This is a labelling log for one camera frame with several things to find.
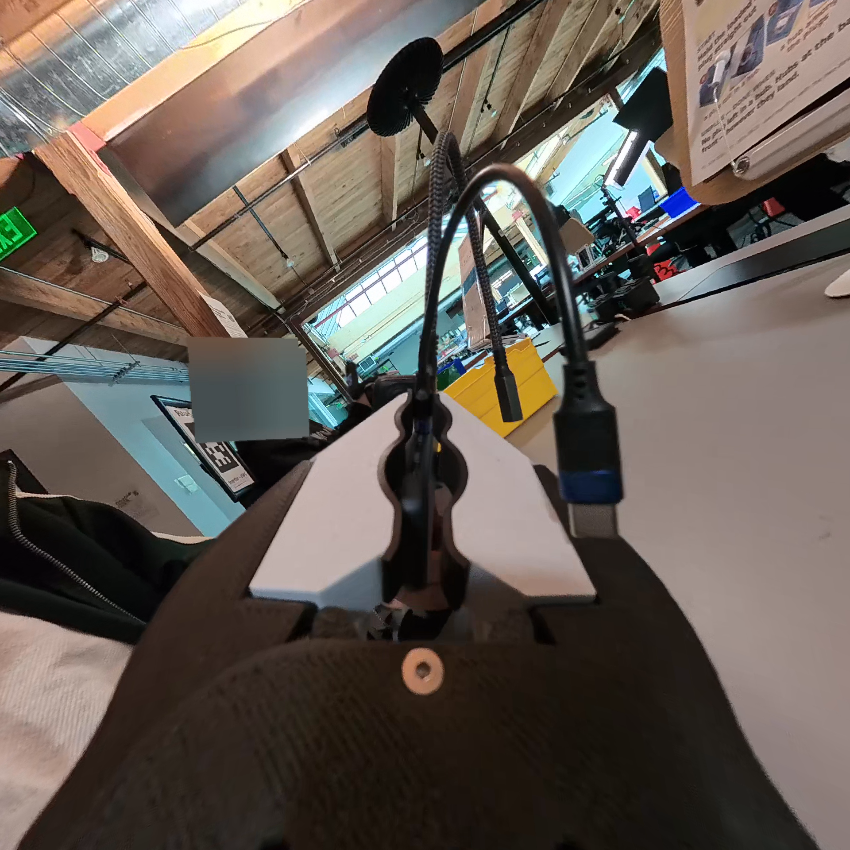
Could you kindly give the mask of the yellow plastic bin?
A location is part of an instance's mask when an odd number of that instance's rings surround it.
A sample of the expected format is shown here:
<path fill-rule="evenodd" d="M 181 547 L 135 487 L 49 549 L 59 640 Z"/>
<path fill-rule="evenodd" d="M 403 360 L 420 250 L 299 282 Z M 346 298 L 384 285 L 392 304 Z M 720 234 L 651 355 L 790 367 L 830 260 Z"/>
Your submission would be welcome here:
<path fill-rule="evenodd" d="M 509 346 L 506 359 L 515 378 L 523 413 L 519 421 L 506 422 L 502 419 L 491 355 L 442 391 L 503 438 L 558 395 L 556 385 L 530 339 L 521 339 Z"/>

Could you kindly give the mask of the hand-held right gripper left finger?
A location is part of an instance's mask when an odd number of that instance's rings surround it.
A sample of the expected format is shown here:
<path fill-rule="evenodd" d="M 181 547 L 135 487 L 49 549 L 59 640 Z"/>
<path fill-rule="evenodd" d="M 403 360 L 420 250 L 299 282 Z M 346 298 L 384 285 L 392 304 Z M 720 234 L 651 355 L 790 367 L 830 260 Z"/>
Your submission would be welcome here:
<path fill-rule="evenodd" d="M 399 396 L 320 452 L 251 579 L 258 599 L 319 608 L 374 608 L 383 600 L 380 558 L 394 508 L 378 468 L 398 439 Z"/>

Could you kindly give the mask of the black battery charger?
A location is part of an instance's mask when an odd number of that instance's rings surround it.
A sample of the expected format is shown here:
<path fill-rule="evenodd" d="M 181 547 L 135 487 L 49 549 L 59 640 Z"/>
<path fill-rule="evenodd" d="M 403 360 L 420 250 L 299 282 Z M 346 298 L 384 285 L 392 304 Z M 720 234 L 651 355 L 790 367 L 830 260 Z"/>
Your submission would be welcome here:
<path fill-rule="evenodd" d="M 600 280 L 602 291 L 588 299 L 589 312 L 601 323 L 631 320 L 661 305 L 654 280 L 649 276 L 622 281 L 607 277 Z"/>

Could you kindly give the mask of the black rectangular desk plate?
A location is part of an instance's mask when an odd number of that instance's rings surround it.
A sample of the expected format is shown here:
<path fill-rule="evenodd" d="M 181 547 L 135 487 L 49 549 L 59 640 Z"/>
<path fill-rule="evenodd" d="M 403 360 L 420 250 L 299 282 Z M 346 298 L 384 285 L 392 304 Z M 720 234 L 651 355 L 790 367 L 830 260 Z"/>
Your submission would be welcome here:
<path fill-rule="evenodd" d="M 758 282 L 809 265 L 847 255 L 848 246 L 810 247 L 801 241 L 786 243 L 740 259 L 718 259 L 678 274 L 656 286 L 658 309 L 669 309 L 717 292 Z"/>

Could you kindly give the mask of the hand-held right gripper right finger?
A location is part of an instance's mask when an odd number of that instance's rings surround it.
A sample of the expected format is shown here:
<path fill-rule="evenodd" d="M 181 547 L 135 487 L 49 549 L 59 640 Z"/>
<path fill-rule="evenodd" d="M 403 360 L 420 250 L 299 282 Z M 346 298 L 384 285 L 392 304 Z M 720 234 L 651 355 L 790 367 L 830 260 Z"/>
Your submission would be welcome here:
<path fill-rule="evenodd" d="M 471 563 L 468 603 L 592 602 L 596 590 L 531 461 L 448 395 L 440 401 L 467 467 L 452 534 Z"/>

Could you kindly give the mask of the silver ventilation duct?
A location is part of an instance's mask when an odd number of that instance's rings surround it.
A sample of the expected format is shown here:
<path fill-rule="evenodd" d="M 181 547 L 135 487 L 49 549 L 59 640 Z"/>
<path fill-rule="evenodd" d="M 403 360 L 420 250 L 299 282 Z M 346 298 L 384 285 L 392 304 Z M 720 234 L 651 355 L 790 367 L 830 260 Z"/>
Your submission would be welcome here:
<path fill-rule="evenodd" d="M 1 155 L 87 122 L 113 136 L 299 2 L 2 2 Z"/>

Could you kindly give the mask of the green exit sign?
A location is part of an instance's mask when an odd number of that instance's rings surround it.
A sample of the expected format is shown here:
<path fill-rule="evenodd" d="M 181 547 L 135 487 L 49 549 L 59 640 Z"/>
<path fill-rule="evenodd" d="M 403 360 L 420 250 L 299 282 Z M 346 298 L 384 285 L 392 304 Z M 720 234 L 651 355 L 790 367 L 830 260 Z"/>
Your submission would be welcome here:
<path fill-rule="evenodd" d="M 1 212 L 1 261 L 23 248 L 37 235 L 35 226 L 18 207 Z"/>

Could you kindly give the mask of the grey desk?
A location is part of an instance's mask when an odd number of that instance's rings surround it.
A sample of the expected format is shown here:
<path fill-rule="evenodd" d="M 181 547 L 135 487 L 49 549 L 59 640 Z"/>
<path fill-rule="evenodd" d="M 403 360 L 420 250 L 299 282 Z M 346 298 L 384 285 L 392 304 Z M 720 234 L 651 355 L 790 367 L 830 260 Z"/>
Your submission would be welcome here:
<path fill-rule="evenodd" d="M 543 764 L 519 848 L 848 848 L 848 300 L 827 260 L 632 322 L 599 359 L 622 537 L 492 665 Z"/>

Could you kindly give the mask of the framed marker poster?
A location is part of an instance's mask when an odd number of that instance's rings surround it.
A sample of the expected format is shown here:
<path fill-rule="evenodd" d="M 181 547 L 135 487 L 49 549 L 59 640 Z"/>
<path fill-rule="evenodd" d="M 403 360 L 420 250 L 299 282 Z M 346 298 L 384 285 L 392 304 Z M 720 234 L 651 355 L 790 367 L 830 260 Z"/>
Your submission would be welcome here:
<path fill-rule="evenodd" d="M 179 434 L 201 468 L 232 502 L 243 503 L 255 493 L 255 479 L 229 442 L 202 442 L 197 439 L 195 418 L 188 401 L 155 394 L 151 395 L 151 400 Z"/>

